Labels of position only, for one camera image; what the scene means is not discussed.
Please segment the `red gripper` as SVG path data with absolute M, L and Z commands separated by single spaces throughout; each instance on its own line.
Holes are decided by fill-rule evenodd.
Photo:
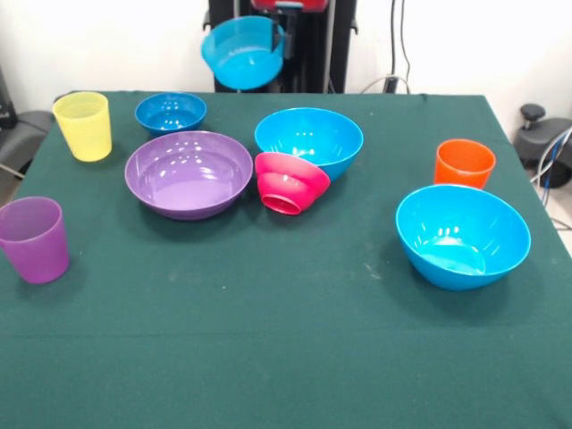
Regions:
M 329 0 L 251 0 L 250 3 L 257 10 L 271 11 L 272 47 L 278 47 L 282 41 L 281 11 L 278 9 L 283 9 L 282 14 L 285 17 L 283 56 L 285 59 L 291 59 L 294 56 L 297 24 L 297 14 L 294 9 L 300 9 L 302 12 L 323 12 Z

